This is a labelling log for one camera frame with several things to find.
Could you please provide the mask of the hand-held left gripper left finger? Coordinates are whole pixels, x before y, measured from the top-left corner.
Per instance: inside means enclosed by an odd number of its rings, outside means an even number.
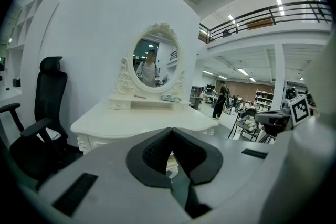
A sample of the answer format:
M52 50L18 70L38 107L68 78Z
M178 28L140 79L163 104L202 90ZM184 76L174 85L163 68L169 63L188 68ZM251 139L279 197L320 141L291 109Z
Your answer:
M148 187L126 166L128 151L159 134L138 134L91 150L47 180L38 191L50 205L83 173L98 178L71 218L80 224L185 224L191 217L168 188Z

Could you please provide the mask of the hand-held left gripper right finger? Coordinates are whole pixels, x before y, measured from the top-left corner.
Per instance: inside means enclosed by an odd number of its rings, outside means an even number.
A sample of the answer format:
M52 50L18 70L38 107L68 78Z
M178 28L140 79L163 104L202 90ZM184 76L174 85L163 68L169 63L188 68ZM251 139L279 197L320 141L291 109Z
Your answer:
M294 215L289 158L292 132L282 132L273 145L221 139L174 129L194 143L215 148L223 161L210 181L193 187L198 219L290 219Z

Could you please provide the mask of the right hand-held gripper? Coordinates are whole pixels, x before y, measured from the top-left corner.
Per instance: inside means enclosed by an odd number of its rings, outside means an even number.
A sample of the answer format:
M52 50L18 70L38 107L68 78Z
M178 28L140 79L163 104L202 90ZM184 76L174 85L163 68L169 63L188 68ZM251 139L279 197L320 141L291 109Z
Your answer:
M311 117L310 107L305 94L300 94L290 100L285 99L281 111L267 111L256 113L254 119L262 125L283 126L284 117L289 117L292 126L296 126Z

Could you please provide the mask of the white vanity dressing table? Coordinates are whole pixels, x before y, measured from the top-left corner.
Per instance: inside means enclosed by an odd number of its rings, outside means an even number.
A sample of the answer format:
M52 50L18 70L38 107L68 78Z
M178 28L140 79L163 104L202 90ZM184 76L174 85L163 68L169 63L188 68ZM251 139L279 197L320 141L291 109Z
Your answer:
M157 129L177 127L213 135L216 126L217 120L193 108L186 111L115 110L100 102L75 121L70 129L77 135L79 149L87 154L101 145Z

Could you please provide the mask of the white storage shelf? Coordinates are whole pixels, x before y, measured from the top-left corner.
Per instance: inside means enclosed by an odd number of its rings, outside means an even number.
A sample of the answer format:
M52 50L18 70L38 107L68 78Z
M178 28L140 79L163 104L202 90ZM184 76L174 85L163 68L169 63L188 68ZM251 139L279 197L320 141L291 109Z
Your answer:
M270 111L274 94L266 91L256 90L254 107L259 112Z

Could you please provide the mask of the black folding chair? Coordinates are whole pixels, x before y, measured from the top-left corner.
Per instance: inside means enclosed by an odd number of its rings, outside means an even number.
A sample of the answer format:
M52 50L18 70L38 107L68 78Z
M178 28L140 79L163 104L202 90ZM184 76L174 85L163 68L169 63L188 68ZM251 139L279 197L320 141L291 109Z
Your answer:
M229 134L228 138L233 138L234 135L235 135L235 133L236 133L236 131L237 131L237 129L240 128L241 129L240 135L242 135L243 133L246 133L247 135L250 136L250 141L251 142L256 142L257 139L258 139L258 137L259 137L259 133L261 131L261 127L259 126L260 123L257 122L258 127L257 127L256 130L254 130L252 132L247 131L247 127L244 127L241 124L237 123L237 120L239 118L242 118L242 117L247 116L247 115L251 115L251 116L254 117L256 113L258 113L258 112L257 112L257 110L255 108L249 108L249 109L245 109L245 110L239 112L237 114L237 118L236 118L236 120L234 122L234 125L233 125L233 127L232 127L232 129L230 131L230 134Z

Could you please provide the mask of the pile of pale clothes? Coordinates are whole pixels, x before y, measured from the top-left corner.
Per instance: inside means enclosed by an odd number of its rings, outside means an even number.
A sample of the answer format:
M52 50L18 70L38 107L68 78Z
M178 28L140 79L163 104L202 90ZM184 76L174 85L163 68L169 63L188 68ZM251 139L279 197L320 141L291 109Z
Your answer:
M258 124L255 121L254 117L251 115L244 116L237 120L238 124L241 124L244 127L247 127L247 131L252 132L257 129Z

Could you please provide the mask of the grey desk with hutch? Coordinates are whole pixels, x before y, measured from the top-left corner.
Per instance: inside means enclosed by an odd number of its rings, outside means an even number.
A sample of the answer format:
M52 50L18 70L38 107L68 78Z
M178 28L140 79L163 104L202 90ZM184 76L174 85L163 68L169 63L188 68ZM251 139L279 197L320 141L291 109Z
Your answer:
M190 107L192 107L195 110L199 109L199 105L203 101L203 87L199 86L192 86L191 92L190 92Z

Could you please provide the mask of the white oval vanity mirror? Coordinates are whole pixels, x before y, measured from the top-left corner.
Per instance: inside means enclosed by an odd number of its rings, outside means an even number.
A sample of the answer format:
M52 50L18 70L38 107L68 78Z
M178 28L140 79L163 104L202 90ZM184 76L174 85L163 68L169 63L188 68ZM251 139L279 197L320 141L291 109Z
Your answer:
M168 23L143 29L135 39L128 55L122 59L117 88L109 96L110 108L168 109L186 111L189 101L184 96L182 47ZM134 95L147 97L136 98ZM171 94L181 102L160 99Z

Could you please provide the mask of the pale green tissue pack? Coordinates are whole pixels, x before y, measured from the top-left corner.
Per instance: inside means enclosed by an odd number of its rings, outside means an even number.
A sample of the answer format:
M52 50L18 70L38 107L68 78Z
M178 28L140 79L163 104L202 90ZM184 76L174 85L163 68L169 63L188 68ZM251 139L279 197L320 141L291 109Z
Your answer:
M160 95L160 99L163 101L168 101L168 102L175 102L175 103L181 102L181 99L179 97L176 97L171 94L162 94Z

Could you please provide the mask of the black office chair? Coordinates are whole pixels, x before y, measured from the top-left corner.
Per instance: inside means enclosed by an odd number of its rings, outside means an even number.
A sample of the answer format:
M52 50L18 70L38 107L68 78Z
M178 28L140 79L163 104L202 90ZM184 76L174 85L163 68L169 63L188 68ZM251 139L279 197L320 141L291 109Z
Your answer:
M68 80L67 74L60 70L61 59L61 56L46 57L40 63L34 124L23 127L16 112L20 103L0 107L0 113L11 114L20 131L20 137L9 147L9 153L20 170L37 182L36 189L83 155L79 148L68 144L68 134L59 118Z

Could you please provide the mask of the black balcony railing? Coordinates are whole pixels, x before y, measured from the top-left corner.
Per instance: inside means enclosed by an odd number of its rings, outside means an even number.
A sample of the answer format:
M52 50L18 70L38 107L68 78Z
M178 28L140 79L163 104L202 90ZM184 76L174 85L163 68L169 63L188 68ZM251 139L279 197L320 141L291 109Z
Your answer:
M199 25L198 39L206 44L231 35L289 23L336 24L336 14L324 1L299 1L273 5L233 17L213 28Z

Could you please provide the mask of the white wall bookshelf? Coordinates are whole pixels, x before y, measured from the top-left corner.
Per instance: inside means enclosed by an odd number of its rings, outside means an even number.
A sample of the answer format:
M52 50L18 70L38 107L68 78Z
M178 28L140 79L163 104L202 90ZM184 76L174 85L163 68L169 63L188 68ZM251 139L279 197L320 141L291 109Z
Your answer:
M11 98L34 85L39 70L39 53L48 24L59 0L32 0L23 6L6 46L3 97Z

